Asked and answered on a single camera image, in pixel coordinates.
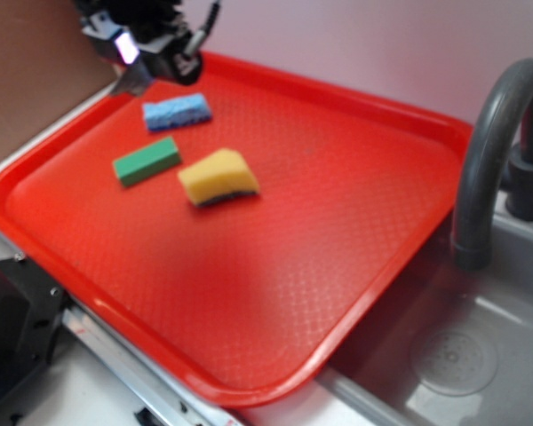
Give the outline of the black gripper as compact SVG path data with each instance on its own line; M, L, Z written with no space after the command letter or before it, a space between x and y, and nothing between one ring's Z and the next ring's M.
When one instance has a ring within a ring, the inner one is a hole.
M160 51L142 51L136 43L189 32L181 1L74 1L81 14L82 33L118 77L140 75L183 86L198 82L203 71L201 54L188 57L173 44Z

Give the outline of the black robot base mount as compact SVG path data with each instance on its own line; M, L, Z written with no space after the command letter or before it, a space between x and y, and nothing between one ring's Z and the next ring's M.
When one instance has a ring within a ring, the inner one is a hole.
M0 260L0 392L52 362L67 300L33 260Z

